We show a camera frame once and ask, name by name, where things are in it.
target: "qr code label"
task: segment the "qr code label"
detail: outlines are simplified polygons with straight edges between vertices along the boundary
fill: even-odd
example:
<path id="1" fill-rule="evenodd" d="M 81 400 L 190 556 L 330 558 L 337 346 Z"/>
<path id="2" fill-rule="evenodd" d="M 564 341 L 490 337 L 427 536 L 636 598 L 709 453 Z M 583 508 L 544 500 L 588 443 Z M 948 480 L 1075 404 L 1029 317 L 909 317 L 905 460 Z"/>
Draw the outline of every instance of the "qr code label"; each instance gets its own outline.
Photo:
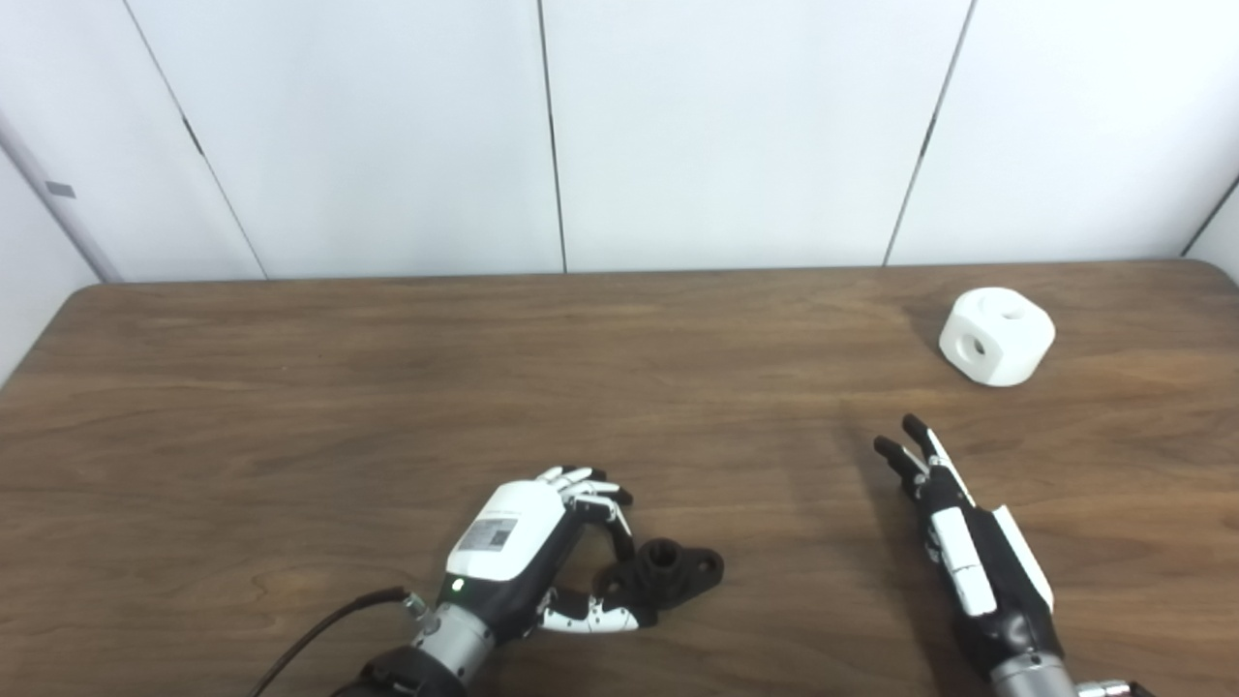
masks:
<path id="1" fill-rule="evenodd" d="M 517 519 L 487 519 L 473 521 L 465 539 L 461 540 L 461 552 L 502 552 L 517 527 Z"/>

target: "wood grain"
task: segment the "wood grain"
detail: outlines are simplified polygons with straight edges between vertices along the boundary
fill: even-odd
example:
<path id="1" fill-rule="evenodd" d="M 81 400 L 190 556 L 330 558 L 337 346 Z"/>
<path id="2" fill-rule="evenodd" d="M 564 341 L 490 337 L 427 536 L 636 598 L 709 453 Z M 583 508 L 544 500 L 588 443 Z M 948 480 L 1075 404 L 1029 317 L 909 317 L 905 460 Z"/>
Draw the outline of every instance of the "wood grain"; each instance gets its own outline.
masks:
<path id="1" fill-rule="evenodd" d="M 1011 390 L 934 347 L 991 284 L 1058 324 Z M 1191 261 L 88 288 L 0 392 L 0 692 L 242 695 L 572 463 L 726 579 L 648 631 L 506 647 L 476 693 L 984 695 L 870 452 L 908 411 L 1011 505 L 1077 678 L 1239 695 L 1239 292 Z M 271 695 L 406 630 L 352 618 Z"/>

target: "robotic hand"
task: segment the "robotic hand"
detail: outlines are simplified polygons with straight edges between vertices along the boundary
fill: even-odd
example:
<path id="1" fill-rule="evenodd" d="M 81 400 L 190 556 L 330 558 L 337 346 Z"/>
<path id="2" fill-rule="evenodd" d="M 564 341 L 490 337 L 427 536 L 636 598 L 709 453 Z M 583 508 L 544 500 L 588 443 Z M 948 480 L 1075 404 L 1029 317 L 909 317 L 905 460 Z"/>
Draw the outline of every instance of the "robotic hand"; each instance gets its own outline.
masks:
<path id="1" fill-rule="evenodd" d="M 551 468 L 533 480 L 499 487 L 447 557 L 436 609 L 424 618 L 413 644 L 375 657 L 335 695 L 463 696 L 493 649 L 539 626 L 634 630 L 654 624 L 658 609 L 717 584 L 722 563 L 714 552 L 652 541 L 636 555 L 621 511 L 631 503 L 627 491 L 606 482 L 606 473 L 589 468 Z M 598 577 L 596 594 L 558 589 L 555 576 L 587 524 L 610 532 L 617 565 Z M 710 573 L 686 578 L 681 569 L 689 558 L 691 569 L 709 567 Z M 634 595 L 638 582 L 648 578 L 655 588 L 641 587 L 644 592 Z M 693 588 L 680 588 L 685 584 Z M 668 588 L 680 588 L 672 603 L 650 593 Z"/>
<path id="2" fill-rule="evenodd" d="M 877 437 L 917 511 L 929 560 L 950 589 L 955 641 L 999 697 L 1151 697 L 1136 683 L 1073 685 L 1054 633 L 1054 595 L 1006 506 L 976 506 L 938 437 L 912 415 L 903 431 L 921 447 Z"/>

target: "black plastic part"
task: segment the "black plastic part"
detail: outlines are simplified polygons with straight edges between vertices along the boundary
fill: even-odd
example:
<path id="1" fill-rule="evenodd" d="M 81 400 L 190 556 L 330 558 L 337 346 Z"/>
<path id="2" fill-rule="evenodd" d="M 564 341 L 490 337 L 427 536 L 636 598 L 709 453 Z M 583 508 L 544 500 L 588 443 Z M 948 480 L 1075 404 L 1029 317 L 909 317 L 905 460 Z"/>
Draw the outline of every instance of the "black plastic part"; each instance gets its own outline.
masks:
<path id="1" fill-rule="evenodd" d="M 589 619 L 590 595 L 580 591 L 556 588 L 555 598 L 550 602 L 550 609 L 569 619 Z"/>
<path id="2" fill-rule="evenodd" d="M 400 646 L 366 664 L 362 675 L 333 697 L 465 697 L 465 683 L 446 666 L 413 646 Z"/>
<path id="3" fill-rule="evenodd" d="M 1037 593 L 994 514 L 969 504 L 948 470 L 932 468 L 929 480 L 921 487 L 917 499 L 917 517 L 927 543 L 933 545 L 929 537 L 932 516 L 952 508 L 959 508 L 964 515 L 997 602 L 995 612 L 973 618 L 964 612 L 958 594 L 947 593 L 953 609 L 955 641 L 969 665 L 989 680 L 994 669 L 1016 656 L 1036 652 L 1063 657 L 1049 605 Z M 950 572 L 942 565 L 938 565 L 938 576 L 947 589 L 954 588 Z"/>
<path id="4" fill-rule="evenodd" d="M 633 560 L 603 569 L 593 581 L 593 594 L 602 598 L 603 610 L 627 608 L 647 626 L 654 621 L 642 621 L 643 617 L 657 620 L 658 610 L 719 586 L 722 571 L 722 557 L 714 550 L 685 550 L 673 540 L 650 540 Z"/>
<path id="5" fill-rule="evenodd" d="M 903 416 L 903 433 L 907 433 L 921 447 L 921 452 L 924 453 L 926 459 L 940 454 L 934 448 L 933 439 L 929 438 L 929 427 L 926 426 L 926 422 L 918 420 L 916 415 Z"/>
<path id="6" fill-rule="evenodd" d="M 923 475 L 924 472 L 908 459 L 908 453 L 903 449 L 903 446 L 885 436 L 878 436 L 873 439 L 873 451 L 886 459 L 886 464 L 895 470 L 895 474 L 900 475 L 900 485 L 903 488 L 903 493 L 908 498 L 914 499 L 917 494 L 917 478 Z"/>
<path id="7" fill-rule="evenodd" d="M 1051 654 L 1066 657 L 1049 605 L 1032 586 L 994 514 L 964 509 L 964 521 L 997 600 L 995 612 L 969 618 L 959 605 L 959 597 L 950 594 L 955 603 L 955 641 L 973 670 L 989 680 L 994 669 L 1016 656 Z M 945 568 L 939 573 L 949 582 Z"/>

